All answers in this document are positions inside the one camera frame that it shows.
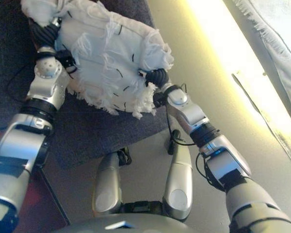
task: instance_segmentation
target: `beige floor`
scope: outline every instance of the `beige floor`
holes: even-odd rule
[[[291,217],[291,162],[224,69],[224,62],[209,43],[203,26],[196,24],[193,16],[188,14],[184,0],[148,1],[156,27],[175,57],[170,77],[175,83],[188,84],[193,101],[246,158],[253,178]],[[133,163],[121,169],[124,202],[162,199],[171,161],[164,148],[166,140],[168,132],[164,131],[129,146]],[[197,149],[191,148],[190,152],[194,161]],[[99,161],[61,170],[54,158],[48,159],[46,176],[72,223],[92,217],[91,195]],[[224,193],[210,187],[195,169],[194,204],[186,223],[200,232],[228,232]]]

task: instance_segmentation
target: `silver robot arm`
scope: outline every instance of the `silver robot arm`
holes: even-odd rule
[[[52,27],[59,29],[56,20]],[[30,173],[46,160],[53,119],[65,100],[69,76],[53,54],[52,46],[39,46],[26,101],[0,139],[0,232],[17,225]]]
[[[251,171],[245,159],[211,125],[201,108],[178,86],[166,83],[161,90],[167,98],[168,112],[190,135],[206,160],[207,179],[226,193],[230,232],[291,233],[289,217],[250,178]]]

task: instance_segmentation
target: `gray carpet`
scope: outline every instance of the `gray carpet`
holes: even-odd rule
[[[101,2],[110,11],[153,26],[146,0]],[[16,71],[28,64],[9,88],[16,99],[26,96],[34,78],[34,56],[27,19],[19,1],[0,0],[0,127],[6,126],[22,105],[7,95],[6,85]],[[137,120],[130,113],[111,116],[67,94],[54,127],[56,133],[50,153],[56,156],[62,168],[70,168],[158,133],[167,123],[165,108],[158,109],[156,116],[144,114]]]

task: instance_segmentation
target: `black joint ring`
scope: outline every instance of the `black joint ring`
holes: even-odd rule
[[[177,90],[177,89],[181,89],[181,90],[182,90],[182,88],[181,88],[180,86],[178,86],[178,85],[172,85],[172,86],[170,86],[170,87],[167,88],[167,90],[164,92],[165,97],[167,98],[170,92],[172,92],[172,91],[174,91],[174,90]]]

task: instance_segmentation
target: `black cable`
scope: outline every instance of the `black cable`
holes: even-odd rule
[[[27,64],[23,65],[14,75],[13,77],[9,80],[9,82],[7,83],[6,87],[5,87],[5,92],[6,94],[13,100],[17,101],[17,102],[20,102],[20,103],[24,103],[25,101],[24,100],[19,100],[17,98],[15,98],[9,91],[9,87],[12,83],[12,81],[28,66],[30,65],[31,62],[28,62]]]
[[[196,166],[196,169],[197,169],[197,171],[198,171],[198,173],[202,176],[202,177],[204,177],[206,180],[208,180],[208,178],[199,170],[199,168],[198,168],[198,164],[197,164],[197,160],[198,160],[198,158],[199,158],[199,156],[201,155],[201,153],[198,153],[198,155],[196,156],[196,160],[195,160],[195,166]]]
[[[170,122],[169,122],[169,116],[168,116],[168,107],[167,107],[167,106],[166,106],[166,118],[167,118],[167,124],[168,124],[168,129],[169,129],[170,138],[171,138],[175,143],[177,143],[177,144],[179,144],[179,145],[182,145],[182,146],[196,146],[195,143],[191,143],[191,144],[180,143],[180,142],[178,142],[178,141],[174,138],[174,136],[173,136],[173,134],[172,134],[172,132],[171,132],[171,128],[170,128]]]
[[[185,93],[188,93],[188,92],[187,92],[187,89],[186,89],[186,83],[181,84],[181,86],[180,86],[181,89],[182,89],[183,86],[184,86],[184,88],[185,88]]]

